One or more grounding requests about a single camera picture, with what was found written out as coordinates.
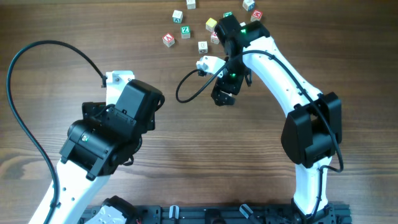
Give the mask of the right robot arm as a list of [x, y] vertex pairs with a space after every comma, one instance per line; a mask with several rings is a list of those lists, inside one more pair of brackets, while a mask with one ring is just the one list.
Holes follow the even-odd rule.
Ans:
[[304, 223], [325, 217], [327, 172], [342, 172], [341, 100], [324, 94], [287, 61], [265, 26], [254, 21], [242, 26], [234, 16], [220, 19], [215, 34], [226, 58], [214, 59], [215, 86], [211, 97], [218, 106], [233, 105], [243, 82], [255, 73], [274, 95], [285, 114], [282, 147], [295, 164], [296, 190], [292, 203]]

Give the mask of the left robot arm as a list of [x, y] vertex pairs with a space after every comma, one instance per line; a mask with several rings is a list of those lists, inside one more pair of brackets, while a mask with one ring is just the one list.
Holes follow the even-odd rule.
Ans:
[[85, 103], [82, 108], [89, 112], [69, 127], [60, 150], [58, 182], [49, 187], [30, 222], [77, 223], [118, 166], [132, 165], [164, 100], [160, 90], [131, 80], [115, 104], [99, 109]]

